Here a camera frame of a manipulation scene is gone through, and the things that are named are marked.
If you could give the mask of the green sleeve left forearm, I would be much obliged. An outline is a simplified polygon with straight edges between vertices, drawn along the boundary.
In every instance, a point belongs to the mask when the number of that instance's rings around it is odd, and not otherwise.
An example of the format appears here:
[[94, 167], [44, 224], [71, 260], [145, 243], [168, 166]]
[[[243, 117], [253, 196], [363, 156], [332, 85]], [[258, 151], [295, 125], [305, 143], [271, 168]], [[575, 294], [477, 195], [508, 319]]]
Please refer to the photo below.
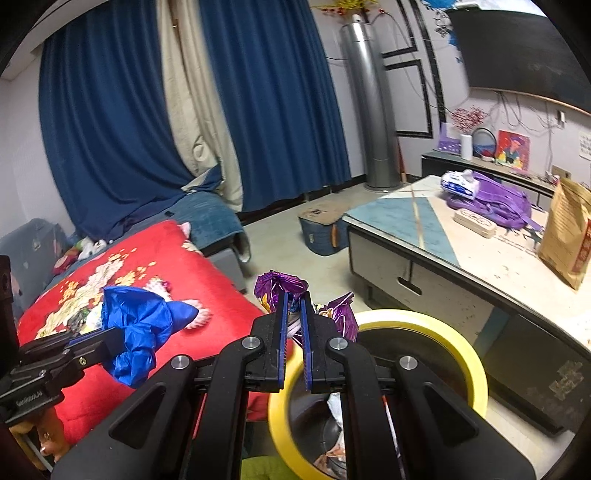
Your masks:
[[242, 480], [298, 480], [290, 467], [277, 456], [250, 457], [242, 460]]

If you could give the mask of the left hand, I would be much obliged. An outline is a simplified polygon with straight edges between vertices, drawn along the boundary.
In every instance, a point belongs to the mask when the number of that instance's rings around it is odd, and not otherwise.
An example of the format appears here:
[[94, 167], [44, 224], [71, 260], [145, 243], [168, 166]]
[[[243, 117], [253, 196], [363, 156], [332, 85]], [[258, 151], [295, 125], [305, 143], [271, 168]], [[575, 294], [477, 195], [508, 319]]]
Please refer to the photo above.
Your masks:
[[[32, 420], [10, 427], [9, 430], [28, 459], [39, 470], [46, 470], [40, 458], [52, 456], [55, 461], [59, 461], [70, 450], [63, 422], [57, 416], [54, 407], [35, 415]], [[39, 437], [39, 454], [35, 454], [25, 441], [32, 430], [35, 430]]]

